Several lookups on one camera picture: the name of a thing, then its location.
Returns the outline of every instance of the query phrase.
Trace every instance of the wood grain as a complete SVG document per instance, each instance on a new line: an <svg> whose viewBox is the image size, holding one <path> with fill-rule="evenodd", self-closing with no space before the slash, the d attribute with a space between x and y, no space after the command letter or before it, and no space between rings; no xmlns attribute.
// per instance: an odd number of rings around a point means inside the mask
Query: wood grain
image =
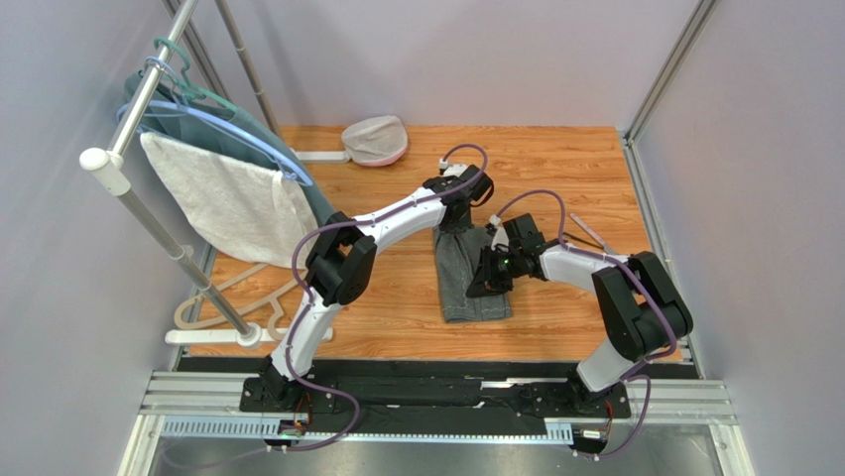
<svg viewBox="0 0 845 476"><path fill-rule="evenodd" d="M283 128L286 141L301 151L341 150L342 127ZM349 216L377 210L407 196L437 174L437 159L452 146L472 142L490 156L487 171L496 185L490 201L473 211L482 224L510 198L534 188L563 197L567 213L576 212L621 253L649 249L617 133L612 128L564 127L409 127L409 152L379 169L311 166L315 179ZM453 156L480 164L477 153ZM536 195L515 204L506 215L531 213L551 238L560 217L553 199ZM574 223L566 231L589 239ZM221 283L251 265L218 254L212 280ZM268 267L224 294L243 306L291 278L290 270ZM281 299L288 325L302 293ZM570 286L520 279L510 294L514 316L495 322L445 324L440 315L430 232L420 232L379 256L367 292L335 319L335 338L317 355L334 358L424 358L486 360L579 360L605 338L595 296ZM270 307L247 320L266 324ZM206 302L200 318L217 315ZM193 346L192 355L265 355L234 345Z"/></svg>

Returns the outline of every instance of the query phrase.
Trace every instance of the white wall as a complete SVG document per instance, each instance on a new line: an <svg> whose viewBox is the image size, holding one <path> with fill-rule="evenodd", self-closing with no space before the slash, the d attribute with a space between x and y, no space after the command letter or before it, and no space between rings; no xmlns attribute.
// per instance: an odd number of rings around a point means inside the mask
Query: white wall
<svg viewBox="0 0 845 476"><path fill-rule="evenodd" d="M630 125L695 0L229 2L280 124ZM196 24L259 109L213 2Z"/></svg>
<svg viewBox="0 0 845 476"><path fill-rule="evenodd" d="M723 1L640 145L758 474L842 474L845 4Z"/></svg>
<svg viewBox="0 0 845 476"><path fill-rule="evenodd" d="M0 474L115 474L189 284L79 168L122 80L170 18L159 1L9 2L0 28ZM124 168L201 249L140 148Z"/></svg>

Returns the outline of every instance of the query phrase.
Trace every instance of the wooden tabletop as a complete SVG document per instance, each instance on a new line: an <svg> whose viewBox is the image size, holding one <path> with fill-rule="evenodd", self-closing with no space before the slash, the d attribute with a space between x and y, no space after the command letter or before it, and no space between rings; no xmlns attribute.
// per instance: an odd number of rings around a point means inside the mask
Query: wooden tabletop
<svg viewBox="0 0 845 476"><path fill-rule="evenodd" d="M340 127L284 128L285 140L300 151L341 150ZM566 212L575 212L619 253L649 249L640 208L616 130L567 127L409 127L410 149L384 168L310 166L334 206L349 216L375 211L399 200L438 174L437 160L452 146L476 143L490 156L487 174L495 194L473 209L477 226L509 199L535 188L557 191ZM479 164L477 153L462 151L454 162ZM505 219L530 213L546 239L557 229L560 211L549 196L534 195L515 204ZM571 220L565 230L589 239ZM252 265L218 254L212 280L221 283ZM236 307L287 283L291 271L269 267L224 294ZM332 358L579 360L605 338L595 296L572 286L521 278L509 294L513 317L491 322L446 324L437 293L429 231L419 232L386 250L376 260L370 286L333 323L335 337L317 355ZM282 297L288 325L302 292ZM246 316L266 324L266 306ZM200 318L218 315L206 302ZM193 346L192 355L266 355L235 345Z"/></svg>

